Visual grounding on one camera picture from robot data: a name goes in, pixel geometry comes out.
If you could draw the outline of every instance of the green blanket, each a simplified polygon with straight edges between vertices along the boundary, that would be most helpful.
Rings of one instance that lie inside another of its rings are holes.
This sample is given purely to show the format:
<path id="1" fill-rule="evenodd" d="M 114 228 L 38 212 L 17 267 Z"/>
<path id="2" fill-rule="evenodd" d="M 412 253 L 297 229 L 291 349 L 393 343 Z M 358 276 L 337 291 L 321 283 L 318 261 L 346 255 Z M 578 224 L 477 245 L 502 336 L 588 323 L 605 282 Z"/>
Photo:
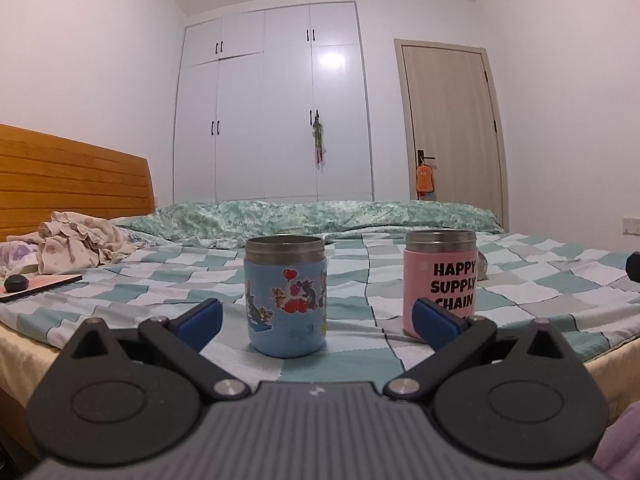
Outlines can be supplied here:
<path id="1" fill-rule="evenodd" d="M 443 202 L 313 202 L 277 204 L 258 200 L 199 202 L 165 207 L 114 224 L 184 246 L 233 249 L 248 238 L 273 234 L 322 235 L 328 241 L 362 232 L 406 232 L 417 227 L 502 228 L 491 211 Z M 135 240 L 135 233 L 129 232 Z M 148 241 L 148 237 L 138 237 Z"/>

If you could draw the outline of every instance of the pink notebook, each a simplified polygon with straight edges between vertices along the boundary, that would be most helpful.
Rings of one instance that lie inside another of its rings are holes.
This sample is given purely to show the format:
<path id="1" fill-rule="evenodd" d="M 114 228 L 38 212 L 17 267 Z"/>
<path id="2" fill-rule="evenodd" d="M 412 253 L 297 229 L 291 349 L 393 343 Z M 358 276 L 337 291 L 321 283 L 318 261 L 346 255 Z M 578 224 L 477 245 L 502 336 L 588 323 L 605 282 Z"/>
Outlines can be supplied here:
<path id="1" fill-rule="evenodd" d="M 20 298 L 26 298 L 32 294 L 45 292 L 46 290 L 51 290 L 57 286 L 68 285 L 69 283 L 78 282 L 79 280 L 82 280 L 82 276 L 80 274 L 68 274 L 66 276 L 33 276 L 32 278 L 29 278 L 28 288 L 26 290 L 21 290 L 20 292 L 7 292 L 4 290 L 4 286 L 0 286 L 0 303 L 20 300 Z"/>

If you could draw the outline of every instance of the white logo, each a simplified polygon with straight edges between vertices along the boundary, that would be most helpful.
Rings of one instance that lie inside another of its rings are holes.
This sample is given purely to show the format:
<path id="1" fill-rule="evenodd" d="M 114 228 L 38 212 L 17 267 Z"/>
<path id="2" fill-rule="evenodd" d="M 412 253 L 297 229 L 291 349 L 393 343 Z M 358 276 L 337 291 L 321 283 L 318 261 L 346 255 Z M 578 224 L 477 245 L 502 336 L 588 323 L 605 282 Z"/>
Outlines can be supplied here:
<path id="1" fill-rule="evenodd" d="M 314 397 L 318 397 L 325 393 L 326 390 L 322 386 L 316 386 L 313 390 L 309 390 L 309 395 L 313 395 Z"/>

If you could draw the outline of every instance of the blue gripper pad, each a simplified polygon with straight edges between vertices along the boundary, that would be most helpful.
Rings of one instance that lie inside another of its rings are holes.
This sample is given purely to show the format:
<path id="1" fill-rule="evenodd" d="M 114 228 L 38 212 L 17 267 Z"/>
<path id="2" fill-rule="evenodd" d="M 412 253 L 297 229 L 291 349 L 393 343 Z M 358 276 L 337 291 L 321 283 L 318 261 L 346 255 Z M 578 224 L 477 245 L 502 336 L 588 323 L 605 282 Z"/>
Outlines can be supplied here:
<path id="1" fill-rule="evenodd" d="M 427 298 L 420 298 L 411 310 L 414 330 L 427 345 L 438 351 L 468 328 L 466 320 Z"/>
<path id="2" fill-rule="evenodd" d="M 205 300 L 169 323 L 169 330 L 196 352 L 200 352 L 222 328 L 222 303 Z"/>

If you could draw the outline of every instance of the purple cloth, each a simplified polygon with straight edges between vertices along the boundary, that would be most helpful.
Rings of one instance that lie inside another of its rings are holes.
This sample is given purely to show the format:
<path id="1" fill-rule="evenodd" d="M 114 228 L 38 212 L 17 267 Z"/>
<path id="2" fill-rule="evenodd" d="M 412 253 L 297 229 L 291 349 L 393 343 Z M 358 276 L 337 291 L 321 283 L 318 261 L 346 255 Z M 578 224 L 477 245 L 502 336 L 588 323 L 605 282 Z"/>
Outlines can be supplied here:
<path id="1" fill-rule="evenodd" d="M 593 463 L 612 480 L 640 480 L 640 401 L 607 428 Z"/>

